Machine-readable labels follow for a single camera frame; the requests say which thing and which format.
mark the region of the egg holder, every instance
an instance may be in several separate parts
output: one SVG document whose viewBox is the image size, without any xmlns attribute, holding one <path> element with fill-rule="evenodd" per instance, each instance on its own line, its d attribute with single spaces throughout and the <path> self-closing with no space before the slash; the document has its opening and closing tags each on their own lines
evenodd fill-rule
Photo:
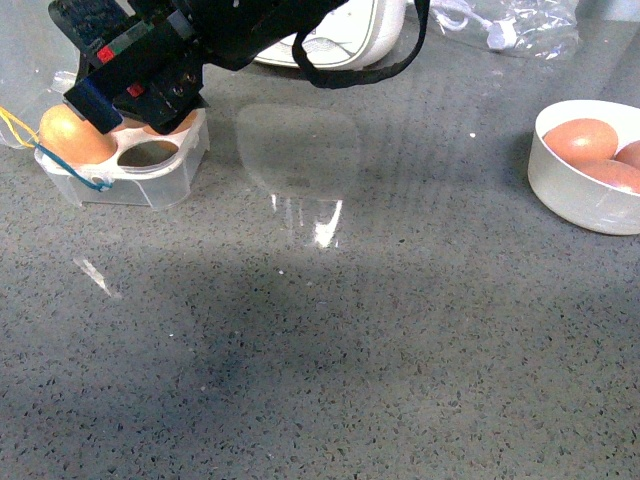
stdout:
<svg viewBox="0 0 640 480">
<path fill-rule="evenodd" d="M 189 196 L 198 166 L 210 148 L 205 110 L 196 112 L 191 127 L 172 135 L 152 135 L 142 128 L 125 128 L 110 133 L 118 145 L 116 152 L 102 163 L 76 168 L 80 175 L 94 182 L 112 183 L 111 188 L 104 192 L 83 185 L 39 150 L 36 150 L 35 159 L 62 195 L 78 207 L 84 203 L 107 203 L 163 210 Z M 177 151 L 152 166 L 119 165 L 125 152 L 149 142 L 169 142 L 177 147 Z"/>
<path fill-rule="evenodd" d="M 580 227 L 609 235 L 640 233 L 640 194 L 595 180 L 572 167 L 544 143 L 553 128 L 594 118 L 618 134 L 616 154 L 640 139 L 640 109 L 599 100 L 568 100 L 545 108 L 536 119 L 528 176 L 536 196 L 551 211 Z"/>
</svg>

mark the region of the egg tray cup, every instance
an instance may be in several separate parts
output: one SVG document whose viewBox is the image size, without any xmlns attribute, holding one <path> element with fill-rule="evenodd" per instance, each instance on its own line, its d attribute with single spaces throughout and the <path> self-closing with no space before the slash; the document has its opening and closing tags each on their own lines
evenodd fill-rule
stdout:
<svg viewBox="0 0 640 480">
<path fill-rule="evenodd" d="M 36 150 L 35 158 L 62 195 L 73 205 L 81 207 L 84 203 L 107 203 L 149 206 L 153 210 L 163 210 L 189 196 L 198 166 L 210 148 L 205 110 L 196 112 L 191 127 L 176 134 L 152 135 L 143 128 L 125 128 L 112 132 L 110 135 L 118 145 L 113 156 L 99 164 L 76 168 L 80 175 L 94 182 L 111 183 L 112 187 L 103 192 L 83 185 L 41 151 Z M 167 156 L 170 156 L 166 160 L 140 167 L 119 164 L 122 156 L 131 149 L 149 143 L 157 143 L 157 148 L 162 148 L 163 144 L 166 146 L 165 142 L 177 149 L 173 154 L 167 152 Z"/>
</svg>

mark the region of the clear plastic egg tray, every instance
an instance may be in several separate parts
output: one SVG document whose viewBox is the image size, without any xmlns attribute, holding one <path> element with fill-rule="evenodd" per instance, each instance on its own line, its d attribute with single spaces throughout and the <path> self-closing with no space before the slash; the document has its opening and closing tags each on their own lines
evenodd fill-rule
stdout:
<svg viewBox="0 0 640 480">
<path fill-rule="evenodd" d="M 142 128 L 111 133 L 118 150 L 108 160 L 76 169 L 95 182 L 112 183 L 99 192 L 83 185 L 48 156 L 36 150 L 35 158 L 62 195 L 73 205 L 109 203 L 169 208 L 186 199 L 202 158 L 209 150 L 204 109 L 197 110 L 190 128 L 172 135 L 152 135 Z"/>
</svg>

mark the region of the blue wire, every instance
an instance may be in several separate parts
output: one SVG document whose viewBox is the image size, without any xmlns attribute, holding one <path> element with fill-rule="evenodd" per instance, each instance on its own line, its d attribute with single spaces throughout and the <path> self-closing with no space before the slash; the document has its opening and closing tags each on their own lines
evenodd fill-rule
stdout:
<svg viewBox="0 0 640 480">
<path fill-rule="evenodd" d="M 34 143 L 35 147 L 40 150 L 42 153 L 44 153 L 47 157 L 49 157 L 51 160 L 53 160 L 54 162 L 56 162 L 58 165 L 60 165 L 62 168 L 64 168 L 67 172 L 69 172 L 71 175 L 73 175 L 75 178 L 77 178 L 78 180 L 80 180 L 85 186 L 89 187 L 92 190 L 97 190 L 98 192 L 105 192 L 107 190 L 109 190 L 113 184 L 112 183 L 106 183 L 106 182 L 99 182 L 99 183 L 93 183 L 89 180 L 87 180 L 86 178 L 84 178 L 82 175 L 80 175 L 78 172 L 76 172 L 73 167 L 71 165 L 69 165 L 67 162 L 65 162 L 64 160 L 62 160 L 58 155 L 56 155 L 55 153 L 53 153 L 51 150 L 49 150 L 46 147 L 43 147 L 42 145 L 40 145 L 39 143 Z"/>
</svg>

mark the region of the yellow wire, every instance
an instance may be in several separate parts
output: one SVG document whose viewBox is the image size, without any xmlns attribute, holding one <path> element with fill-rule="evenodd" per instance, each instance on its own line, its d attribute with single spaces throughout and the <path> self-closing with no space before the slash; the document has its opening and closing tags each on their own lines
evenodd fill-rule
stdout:
<svg viewBox="0 0 640 480">
<path fill-rule="evenodd" d="M 16 130 L 16 127 L 13 125 L 13 123 L 18 124 L 19 127 L 24 129 L 25 132 L 27 132 L 31 137 L 33 137 L 33 140 L 35 142 L 38 142 L 38 134 L 34 132 L 33 129 L 29 127 L 29 125 L 24 123 L 22 120 L 20 120 L 18 117 L 16 117 L 13 113 L 11 113 L 9 110 L 7 110 L 4 107 L 0 107 L 0 118 L 2 118 L 4 123 L 7 124 L 7 127 L 9 127 L 9 131 L 14 136 L 14 138 L 18 141 L 18 143 L 20 143 L 20 145 L 27 148 L 35 148 L 35 146 L 32 143 L 29 143 L 23 140 L 23 138 L 20 136 L 20 134 Z"/>
</svg>

